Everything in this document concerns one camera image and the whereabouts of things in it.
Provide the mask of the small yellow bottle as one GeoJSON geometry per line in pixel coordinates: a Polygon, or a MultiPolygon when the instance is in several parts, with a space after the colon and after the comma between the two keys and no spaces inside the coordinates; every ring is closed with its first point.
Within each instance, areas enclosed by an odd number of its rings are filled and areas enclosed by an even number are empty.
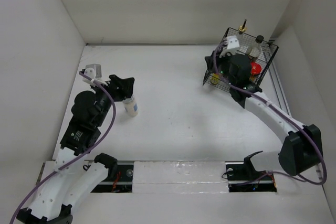
{"type": "Polygon", "coordinates": [[[218,85],[219,82],[220,82],[220,77],[219,77],[219,75],[216,74],[216,73],[212,74],[211,84],[215,86],[215,85],[218,85]]]}

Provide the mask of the white silver lid jar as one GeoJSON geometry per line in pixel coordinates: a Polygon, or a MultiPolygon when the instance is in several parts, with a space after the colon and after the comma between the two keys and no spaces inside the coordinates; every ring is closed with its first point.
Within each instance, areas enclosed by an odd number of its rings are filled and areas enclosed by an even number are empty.
{"type": "Polygon", "coordinates": [[[127,114],[131,117],[135,117],[138,114],[138,105],[134,96],[126,98],[122,101],[127,114]]]}

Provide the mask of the clear glass oil bottle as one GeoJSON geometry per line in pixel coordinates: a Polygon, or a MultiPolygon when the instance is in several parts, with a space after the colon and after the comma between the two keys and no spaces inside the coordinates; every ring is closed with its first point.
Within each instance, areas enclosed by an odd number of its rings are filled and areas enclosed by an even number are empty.
{"type": "Polygon", "coordinates": [[[247,24],[247,19],[244,19],[243,24],[238,27],[237,38],[241,38],[246,32],[247,30],[246,24],[247,24]]]}

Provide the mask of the red label vinegar bottle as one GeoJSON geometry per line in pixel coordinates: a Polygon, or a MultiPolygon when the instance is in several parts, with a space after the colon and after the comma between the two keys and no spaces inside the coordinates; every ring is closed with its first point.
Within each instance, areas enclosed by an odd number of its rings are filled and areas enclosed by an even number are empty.
{"type": "Polygon", "coordinates": [[[258,57],[261,54],[261,46],[262,43],[264,41],[264,37],[262,35],[258,35],[255,38],[255,42],[253,44],[250,44],[246,54],[248,55],[248,58],[251,60],[251,62],[256,62],[256,60],[258,59],[258,57]]]}

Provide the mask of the red lid jar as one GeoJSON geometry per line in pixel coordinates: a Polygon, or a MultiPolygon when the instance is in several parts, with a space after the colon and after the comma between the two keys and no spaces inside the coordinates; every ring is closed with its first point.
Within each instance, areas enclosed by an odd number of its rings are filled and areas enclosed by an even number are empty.
{"type": "Polygon", "coordinates": [[[256,62],[251,62],[250,81],[254,82],[262,72],[262,67],[256,62]]]}

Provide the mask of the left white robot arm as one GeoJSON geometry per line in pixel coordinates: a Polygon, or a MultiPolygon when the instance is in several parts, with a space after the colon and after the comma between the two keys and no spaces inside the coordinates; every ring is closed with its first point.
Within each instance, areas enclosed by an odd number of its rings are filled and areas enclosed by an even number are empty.
{"type": "Polygon", "coordinates": [[[92,89],[76,95],[71,108],[72,118],[60,141],[53,171],[23,199],[11,223],[15,220],[22,223],[71,223],[73,211],[87,195],[100,182],[112,180],[118,173],[117,159],[101,153],[80,179],[73,182],[75,174],[83,168],[87,155],[110,132],[115,114],[105,133],[99,130],[109,110],[116,109],[116,102],[132,97],[135,79],[122,79],[112,74],[107,82],[100,82],[83,71],[80,75],[92,89]]]}

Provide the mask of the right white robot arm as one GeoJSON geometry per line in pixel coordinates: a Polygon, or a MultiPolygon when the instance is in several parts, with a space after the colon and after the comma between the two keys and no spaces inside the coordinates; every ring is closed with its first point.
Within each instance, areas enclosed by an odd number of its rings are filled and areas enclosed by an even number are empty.
{"type": "Polygon", "coordinates": [[[210,73],[219,74],[228,83],[232,98],[279,138],[282,147],[278,161],[288,175],[297,176],[315,165],[325,164],[320,129],[293,119],[272,103],[262,89],[250,81],[251,63],[247,56],[211,55],[205,57],[205,62],[210,73]]]}

